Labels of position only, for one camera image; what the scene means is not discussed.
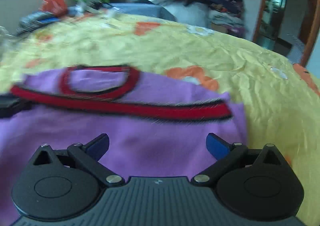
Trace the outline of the purple sweater red trim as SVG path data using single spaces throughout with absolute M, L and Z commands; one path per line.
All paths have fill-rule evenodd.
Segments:
M 131 66 L 51 69 L 10 91 L 32 106 L 1 120 L 1 225 L 17 219 L 11 189 L 42 144 L 60 150 L 105 133 L 100 162 L 121 177 L 193 177 L 215 162 L 208 134 L 247 140 L 244 105 L 228 93 Z

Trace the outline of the yellow floral bedspread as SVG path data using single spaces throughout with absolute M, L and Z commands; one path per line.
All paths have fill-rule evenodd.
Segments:
M 196 77 L 242 102 L 250 146 L 277 145 L 305 190 L 298 217 L 319 225 L 319 79 L 252 42 L 154 17 L 68 17 L 3 51 L 1 91 L 24 74 L 124 63 Z

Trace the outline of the orange plastic bag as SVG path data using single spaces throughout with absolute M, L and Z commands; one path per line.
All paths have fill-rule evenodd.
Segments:
M 57 17 L 67 14 L 67 4 L 65 0 L 42 0 L 41 11 L 47 11 Z

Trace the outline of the blue grey mattress edge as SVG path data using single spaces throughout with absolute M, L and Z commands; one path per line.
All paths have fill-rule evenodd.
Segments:
M 121 13 L 131 15 L 142 15 L 148 17 L 156 17 L 159 19 L 176 22 L 176 17 L 167 11 L 164 7 L 147 4 L 147 3 L 112 3 L 106 4 L 105 7 L 118 9 Z

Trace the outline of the wooden door frame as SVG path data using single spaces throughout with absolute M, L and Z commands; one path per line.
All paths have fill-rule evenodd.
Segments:
M 307 66 L 319 31 L 319 0 L 261 0 L 252 41 Z

